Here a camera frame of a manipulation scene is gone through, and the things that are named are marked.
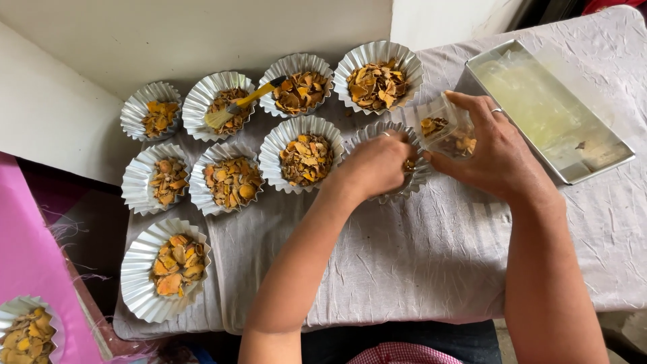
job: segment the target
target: pastry brush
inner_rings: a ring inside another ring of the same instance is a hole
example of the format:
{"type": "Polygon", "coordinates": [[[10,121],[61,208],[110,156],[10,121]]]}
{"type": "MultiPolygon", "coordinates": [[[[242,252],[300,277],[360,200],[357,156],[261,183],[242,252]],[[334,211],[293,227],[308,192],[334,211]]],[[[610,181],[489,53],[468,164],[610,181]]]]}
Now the pastry brush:
{"type": "Polygon", "coordinates": [[[220,111],[216,111],[215,113],[206,114],[204,116],[204,122],[213,129],[220,129],[220,127],[229,119],[240,114],[247,106],[249,106],[249,104],[258,100],[266,93],[272,92],[285,80],[287,80],[287,76],[280,76],[271,80],[262,87],[259,87],[258,90],[254,91],[249,96],[236,101],[234,104],[231,104],[220,111]]]}

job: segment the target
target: hand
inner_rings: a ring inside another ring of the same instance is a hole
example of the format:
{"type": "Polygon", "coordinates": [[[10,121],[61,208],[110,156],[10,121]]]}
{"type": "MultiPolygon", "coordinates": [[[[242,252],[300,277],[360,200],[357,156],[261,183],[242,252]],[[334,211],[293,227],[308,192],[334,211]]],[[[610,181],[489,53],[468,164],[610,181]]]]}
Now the hand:
{"type": "Polygon", "coordinates": [[[404,183],[402,165],[417,159],[415,148],[408,144],[404,132],[386,131],[360,143],[331,175],[324,179],[322,188],[342,188],[342,192],[357,204],[367,198],[393,190],[404,183]]]}
{"type": "Polygon", "coordinates": [[[466,161],[454,161],[437,152],[424,152],[439,172],[491,193],[510,204],[559,196],[555,185],[535,159],[519,131],[488,96],[474,97],[445,91],[449,101],[466,109],[474,123],[476,148],[466,161]]]}

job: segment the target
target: gray tablecloth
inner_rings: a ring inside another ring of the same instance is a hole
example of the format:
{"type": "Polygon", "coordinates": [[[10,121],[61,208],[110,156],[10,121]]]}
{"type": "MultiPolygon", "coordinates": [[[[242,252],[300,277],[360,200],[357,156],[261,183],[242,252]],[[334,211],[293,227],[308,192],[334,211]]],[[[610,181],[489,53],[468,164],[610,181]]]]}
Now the gray tablecloth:
{"type": "MultiPolygon", "coordinates": [[[[560,187],[591,299],[598,311],[647,306],[647,186],[642,169],[647,120],[647,31],[641,15],[616,6],[592,16],[543,25],[418,52],[426,76],[420,99],[429,102],[453,89],[464,62],[509,39],[531,51],[543,40],[561,46],[596,73],[589,78],[628,115],[627,142],[637,160],[573,187],[560,187]]],[[[336,94],[316,112],[348,139],[376,120],[402,120],[355,113],[336,94]]],[[[281,120],[258,109],[243,132],[259,150],[281,120]]],[[[196,162],[211,145],[182,130],[170,140],[196,162]]],[[[181,332],[226,330],[240,334],[245,313],[272,259],[312,203],[316,193],[286,194],[266,188],[258,203],[242,212],[204,218],[186,199],[166,213],[131,215],[127,245],[152,223],[180,217],[208,232],[214,264],[197,303],[161,324],[138,320],[119,301],[115,331],[124,339],[181,332]]],[[[441,320],[454,323],[499,317],[503,297],[510,213],[506,204],[441,174],[432,176],[409,200],[385,205],[365,202],[351,215],[323,275],[304,330],[384,321],[441,320]]]]}

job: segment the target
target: white wall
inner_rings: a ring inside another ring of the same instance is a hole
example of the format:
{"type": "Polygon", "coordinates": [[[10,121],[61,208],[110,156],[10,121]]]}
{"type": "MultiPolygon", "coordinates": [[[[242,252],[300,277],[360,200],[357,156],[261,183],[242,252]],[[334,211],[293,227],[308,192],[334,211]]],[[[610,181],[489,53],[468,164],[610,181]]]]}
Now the white wall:
{"type": "Polygon", "coordinates": [[[255,82],[277,59],[313,52],[336,67],[389,38],[391,0],[20,0],[0,21],[122,100],[172,81],[182,95],[217,71],[255,82]]]}
{"type": "Polygon", "coordinates": [[[121,185],[141,143],[119,126],[123,102],[0,23],[0,151],[121,185]]]}
{"type": "Polygon", "coordinates": [[[413,51],[505,32],[524,0],[393,0],[391,41],[413,51]]]}

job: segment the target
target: silver fluted container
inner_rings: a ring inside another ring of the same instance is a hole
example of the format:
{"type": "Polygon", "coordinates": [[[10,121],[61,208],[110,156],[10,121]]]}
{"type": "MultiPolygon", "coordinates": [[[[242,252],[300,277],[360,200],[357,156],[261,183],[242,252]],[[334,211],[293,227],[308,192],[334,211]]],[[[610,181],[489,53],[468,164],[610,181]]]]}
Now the silver fluted container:
{"type": "Polygon", "coordinates": [[[182,313],[187,306],[195,303],[198,294],[204,291],[204,281],[208,278],[207,267],[211,264],[206,243],[206,235],[189,221],[179,218],[164,219],[142,231],[126,251],[121,268],[121,290],[124,303],[138,319],[147,323],[161,323],[182,313]],[[160,246],[173,235],[185,234],[196,242],[204,244],[204,271],[198,282],[184,288],[184,296],[171,297],[157,294],[155,284],[150,279],[153,263],[157,259],[160,246]]]}
{"type": "Polygon", "coordinates": [[[122,183],[122,198],[128,208],[135,211],[135,214],[146,215],[156,214],[160,211],[167,211],[186,196],[191,176],[191,166],[188,158],[179,145],[160,144],[146,148],[139,153],[126,167],[124,182],[122,183]],[[187,185],[182,189],[182,194],[175,195],[173,202],[163,206],[157,198],[153,197],[153,187],[150,185],[155,173],[155,162],[161,159],[177,158],[185,164],[184,171],[188,175],[184,178],[187,185]]]}
{"type": "Polygon", "coordinates": [[[342,162],[342,154],[344,153],[343,138],[341,131],[335,128],[332,122],[327,122],[325,119],[314,115],[300,116],[283,121],[265,137],[265,141],[261,145],[261,154],[258,157],[261,162],[260,169],[263,171],[263,177],[267,180],[267,184],[274,186],[277,191],[284,190],[286,193],[300,194],[303,191],[312,192],[313,189],[321,187],[321,181],[308,187],[292,186],[281,174],[281,157],[279,157],[279,153],[287,147],[288,143],[295,141],[299,135],[306,133],[324,137],[330,144],[330,148],[333,149],[331,172],[342,162]]]}
{"type": "Polygon", "coordinates": [[[347,107],[353,108],[355,112],[381,115],[387,110],[393,111],[396,108],[404,107],[407,102],[412,101],[415,94],[420,92],[423,73],[422,62],[409,48],[386,40],[374,41],[346,53],[344,59],[337,65],[337,69],[334,70],[334,91],[339,95],[339,99],[344,101],[347,107]],[[362,68],[368,63],[389,62],[394,57],[396,62],[393,69],[406,72],[406,93],[398,98],[389,109],[375,111],[360,108],[356,102],[353,102],[346,78],[353,74],[355,69],[362,68]]]}
{"type": "MultiPolygon", "coordinates": [[[[206,112],[209,110],[215,98],[220,95],[218,91],[233,89],[235,87],[240,87],[250,94],[255,90],[252,80],[238,72],[214,73],[200,80],[191,89],[189,94],[186,95],[186,99],[184,99],[182,120],[184,121],[184,129],[186,129],[186,132],[189,135],[193,135],[193,138],[196,140],[202,139],[205,142],[227,139],[229,136],[235,135],[216,134],[214,133],[214,129],[204,122],[206,112]]],[[[256,101],[251,104],[249,116],[243,121],[243,127],[240,130],[249,122],[256,104],[256,101]]]]}
{"type": "Polygon", "coordinates": [[[325,99],[330,96],[331,90],[333,89],[333,70],[323,58],[307,53],[297,53],[283,57],[272,64],[270,68],[265,71],[265,75],[259,81],[259,85],[265,85],[266,83],[279,76],[290,77],[292,74],[307,71],[318,72],[320,75],[328,78],[328,81],[326,81],[325,85],[323,85],[322,87],[323,97],[321,102],[317,102],[313,108],[308,108],[305,113],[300,111],[297,114],[288,114],[276,107],[276,100],[274,99],[274,95],[272,93],[268,93],[261,97],[260,100],[260,105],[263,107],[265,112],[272,114],[272,116],[274,117],[278,115],[282,118],[299,117],[313,114],[314,111],[324,103],[325,99]]]}
{"type": "Polygon", "coordinates": [[[404,183],[399,188],[389,191],[385,194],[369,198],[369,201],[377,199],[380,204],[386,203],[389,200],[396,200],[399,198],[407,199],[411,197],[411,193],[419,192],[420,186],[427,183],[427,178],[432,174],[429,162],[421,157],[423,149],[420,147],[420,142],[415,136],[415,131],[411,126],[405,126],[403,123],[389,122],[376,122],[375,124],[368,125],[365,128],[358,130],[355,136],[349,141],[346,141],[344,159],[346,159],[358,144],[368,141],[374,137],[382,135],[383,131],[393,129],[395,131],[404,131],[409,135],[409,143],[414,146],[418,152],[418,159],[415,160],[415,169],[413,172],[406,172],[404,174],[404,183]]]}
{"type": "Polygon", "coordinates": [[[259,173],[261,174],[261,180],[263,182],[261,183],[261,186],[259,186],[258,191],[256,191],[256,195],[248,203],[244,205],[238,205],[238,207],[234,209],[227,209],[225,206],[216,205],[214,201],[214,195],[206,185],[203,170],[207,165],[212,165],[220,161],[243,156],[247,158],[250,166],[258,166],[256,153],[254,153],[251,148],[245,146],[241,142],[214,144],[200,156],[200,159],[198,159],[198,161],[193,166],[193,172],[191,173],[191,179],[189,180],[191,183],[191,186],[189,187],[191,202],[199,210],[202,210],[202,213],[205,216],[209,214],[219,215],[232,211],[240,211],[243,207],[249,206],[252,201],[258,201],[258,195],[263,191],[261,187],[265,184],[263,173],[261,172],[260,168],[259,173]]]}
{"type": "Polygon", "coordinates": [[[0,337],[5,336],[5,330],[11,327],[17,317],[31,313],[39,307],[44,308],[45,312],[52,316],[49,325],[55,329],[54,335],[52,336],[54,350],[49,354],[49,361],[52,364],[58,364],[65,352],[65,331],[63,323],[61,322],[61,317],[40,296],[18,296],[0,305],[0,337]]]}
{"type": "Polygon", "coordinates": [[[182,117],[182,100],[180,93],[167,82],[154,82],[148,84],[126,100],[121,113],[121,125],[124,132],[133,140],[139,141],[163,141],[168,139],[180,128],[182,117]],[[176,102],[177,111],[173,114],[173,125],[166,128],[165,133],[158,137],[149,138],[144,132],[146,131],[142,124],[142,119],[148,114],[147,102],[176,102]]]}

